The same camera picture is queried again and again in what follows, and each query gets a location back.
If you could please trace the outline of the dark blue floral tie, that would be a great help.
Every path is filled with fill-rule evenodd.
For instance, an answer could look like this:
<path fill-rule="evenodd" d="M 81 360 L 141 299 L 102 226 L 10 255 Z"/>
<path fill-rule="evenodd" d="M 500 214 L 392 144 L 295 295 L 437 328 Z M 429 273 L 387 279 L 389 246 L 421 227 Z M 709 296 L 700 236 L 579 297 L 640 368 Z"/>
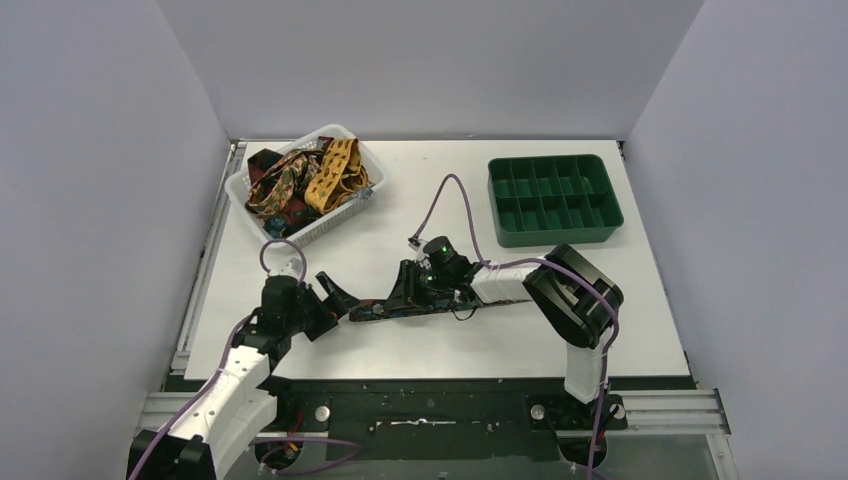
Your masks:
<path fill-rule="evenodd" d="M 458 321 L 466 321 L 478 310 L 520 303 L 526 303 L 526 300 L 506 300 L 494 303 L 439 300 L 432 305 L 401 305 L 397 308 L 387 308 L 382 300 L 368 299 L 363 300 L 360 306 L 351 310 L 348 319 L 354 323 L 367 323 L 449 313 Z"/>

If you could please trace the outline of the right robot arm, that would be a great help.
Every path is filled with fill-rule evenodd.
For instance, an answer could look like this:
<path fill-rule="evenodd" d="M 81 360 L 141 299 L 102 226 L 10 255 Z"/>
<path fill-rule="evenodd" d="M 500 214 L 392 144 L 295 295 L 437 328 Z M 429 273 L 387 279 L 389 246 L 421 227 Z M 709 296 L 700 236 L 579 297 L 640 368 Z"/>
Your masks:
<path fill-rule="evenodd" d="M 565 392 L 584 404 L 602 396 L 624 297 L 574 248 L 493 264 L 470 260 L 445 236 L 413 243 L 415 258 L 401 262 L 389 297 L 371 313 L 399 318 L 531 302 L 567 344 Z"/>

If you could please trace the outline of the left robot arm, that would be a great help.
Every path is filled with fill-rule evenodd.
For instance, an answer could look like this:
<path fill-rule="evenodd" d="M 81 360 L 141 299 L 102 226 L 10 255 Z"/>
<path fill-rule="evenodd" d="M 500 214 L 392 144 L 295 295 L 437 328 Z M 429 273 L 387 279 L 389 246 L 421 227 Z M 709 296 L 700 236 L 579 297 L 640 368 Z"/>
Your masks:
<path fill-rule="evenodd" d="M 127 478 L 219 479 L 263 428 L 292 423 L 294 399 L 262 384 L 293 337 L 314 341 L 361 304 L 325 273 L 317 278 L 326 298 L 290 275 L 266 279 L 259 306 L 230 332 L 212 376 L 161 427 L 133 439 Z"/>

